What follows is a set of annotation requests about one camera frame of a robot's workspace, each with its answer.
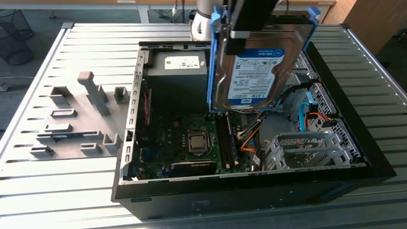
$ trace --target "floor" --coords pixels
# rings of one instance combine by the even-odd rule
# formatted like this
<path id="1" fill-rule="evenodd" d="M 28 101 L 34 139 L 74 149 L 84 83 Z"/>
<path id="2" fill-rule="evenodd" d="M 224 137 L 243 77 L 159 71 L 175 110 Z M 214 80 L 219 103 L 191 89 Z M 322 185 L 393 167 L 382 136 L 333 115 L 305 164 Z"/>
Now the floor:
<path id="1" fill-rule="evenodd" d="M 34 77 L 36 75 L 63 23 L 140 22 L 136 10 L 56 10 L 55 14 L 56 18 L 50 19 L 51 10 L 24 10 L 26 18 L 36 33 L 28 40 L 28 45 L 35 53 L 35 59 L 22 66 L 10 66 L 0 59 L 0 84 L 7 83 L 11 86 L 8 92 L 0 93 L 0 137 L 31 84 L 30 78 L 6 79 L 4 77 Z M 150 11 L 150 21 L 151 23 L 168 23 L 168 20 L 160 18 L 160 15 L 154 10 Z M 390 40 L 382 52 L 378 54 L 378 59 L 381 62 L 387 63 L 390 74 L 401 83 L 402 87 L 407 88 L 407 77 L 405 77 L 405 73 L 407 72 L 407 44 L 398 43 L 397 39 Z"/>
<path id="2" fill-rule="evenodd" d="M 24 10 L 23 12 L 35 31 L 35 36 L 27 41 L 35 53 L 35 59 L 20 66 L 10 66 L 0 59 L 0 84 L 7 83 L 10 85 L 8 92 L 0 92 L 0 137 L 32 81 L 30 78 L 4 77 L 35 77 L 63 23 L 140 23 L 139 12 L 136 10 L 56 10 L 55 19 L 48 18 L 51 10 Z M 168 20 L 160 18 L 156 11 L 150 10 L 150 22 L 168 23 Z"/>

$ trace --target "metal table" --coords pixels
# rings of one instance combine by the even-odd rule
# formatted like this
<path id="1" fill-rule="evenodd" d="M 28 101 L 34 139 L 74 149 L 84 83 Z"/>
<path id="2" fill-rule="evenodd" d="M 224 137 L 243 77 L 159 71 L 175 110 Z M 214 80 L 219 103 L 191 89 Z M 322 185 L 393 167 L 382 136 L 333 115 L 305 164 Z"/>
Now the metal table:
<path id="1" fill-rule="evenodd" d="M 30 141 L 19 127 L 43 122 L 24 117 L 55 72 L 63 75 L 59 81 L 70 81 L 86 68 L 95 72 L 99 84 L 131 84 L 138 42 L 187 41 L 190 28 L 174 24 L 64 26 L 0 141 L 2 228 L 407 227 L 407 95 L 350 30 L 319 27 L 313 41 L 398 176 L 327 204 L 140 222 L 110 201 L 116 158 L 28 161 L 24 147 L 14 144 Z"/>

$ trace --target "wastebasket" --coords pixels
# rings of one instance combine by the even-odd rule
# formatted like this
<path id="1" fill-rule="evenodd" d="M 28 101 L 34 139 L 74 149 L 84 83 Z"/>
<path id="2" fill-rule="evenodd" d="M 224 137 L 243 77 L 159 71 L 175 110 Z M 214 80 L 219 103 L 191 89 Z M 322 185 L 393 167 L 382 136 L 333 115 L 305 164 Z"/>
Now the wastebasket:
<path id="1" fill-rule="evenodd" d="M 16 25 L 0 22 L 0 58 L 10 65 L 22 65 L 34 59 L 26 41 L 19 38 L 22 37 Z"/>
<path id="2" fill-rule="evenodd" d="M 16 26 L 18 33 L 14 34 L 16 40 L 27 40 L 34 36 L 22 10 L 0 10 L 0 23 L 11 23 Z"/>

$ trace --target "sticker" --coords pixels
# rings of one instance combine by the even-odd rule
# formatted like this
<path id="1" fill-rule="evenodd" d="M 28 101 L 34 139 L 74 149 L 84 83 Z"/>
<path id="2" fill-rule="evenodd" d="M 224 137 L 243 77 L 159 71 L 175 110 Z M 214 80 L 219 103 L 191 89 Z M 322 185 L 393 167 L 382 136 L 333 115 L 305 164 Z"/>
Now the sticker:
<path id="1" fill-rule="evenodd" d="M 192 69 L 199 67 L 199 56 L 166 57 L 166 69 Z"/>
<path id="2" fill-rule="evenodd" d="M 135 0 L 118 0 L 118 3 L 136 3 Z"/>
<path id="3" fill-rule="evenodd" d="M 236 55 L 228 99 L 235 104 L 251 104 L 268 96 L 275 80 L 273 68 L 285 58 L 285 49 L 246 49 Z"/>
<path id="4" fill-rule="evenodd" d="M 199 200 L 199 201 L 194 201 L 192 205 L 191 205 L 191 210 L 192 211 L 200 211 L 203 209 L 206 209 L 211 204 L 210 200 Z"/>
<path id="5" fill-rule="evenodd" d="M 258 166 L 260 166 L 260 158 L 258 158 L 256 155 L 254 155 L 254 162 L 256 163 Z"/>

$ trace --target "power supply label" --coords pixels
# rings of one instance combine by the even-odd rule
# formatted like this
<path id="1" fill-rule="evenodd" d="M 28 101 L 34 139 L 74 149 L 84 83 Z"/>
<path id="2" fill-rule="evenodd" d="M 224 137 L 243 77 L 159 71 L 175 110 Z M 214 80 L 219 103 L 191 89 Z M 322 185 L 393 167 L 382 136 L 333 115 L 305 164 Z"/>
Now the power supply label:
<path id="1" fill-rule="evenodd" d="M 167 56 L 166 69 L 192 69 L 200 68 L 199 56 Z"/>
<path id="2" fill-rule="evenodd" d="M 228 100 L 255 104 L 267 98 L 275 80 L 273 68 L 285 58 L 285 49 L 246 49 L 236 55 Z"/>

